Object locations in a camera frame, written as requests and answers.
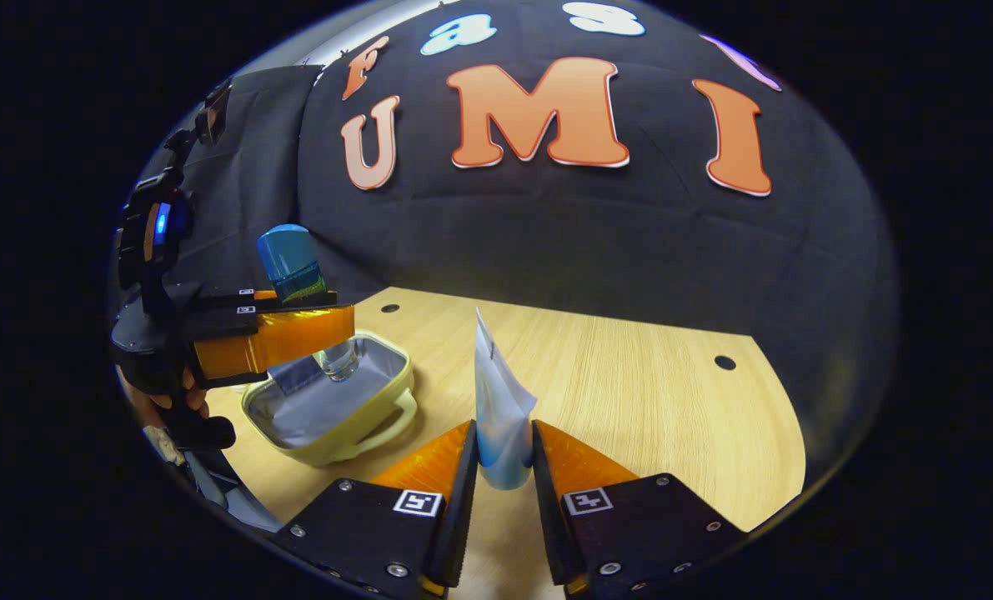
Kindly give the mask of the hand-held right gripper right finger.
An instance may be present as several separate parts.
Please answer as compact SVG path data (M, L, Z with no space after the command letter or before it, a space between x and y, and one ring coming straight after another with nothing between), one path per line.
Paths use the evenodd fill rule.
M539 419L533 449L547 562L566 597L670 597L747 543L675 475L634 475Z

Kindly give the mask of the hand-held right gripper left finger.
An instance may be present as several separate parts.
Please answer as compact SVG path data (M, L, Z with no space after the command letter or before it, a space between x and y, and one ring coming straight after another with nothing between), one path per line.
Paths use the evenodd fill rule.
M463 569L478 463L470 419L370 481L336 479L271 542L335 599L446 599Z

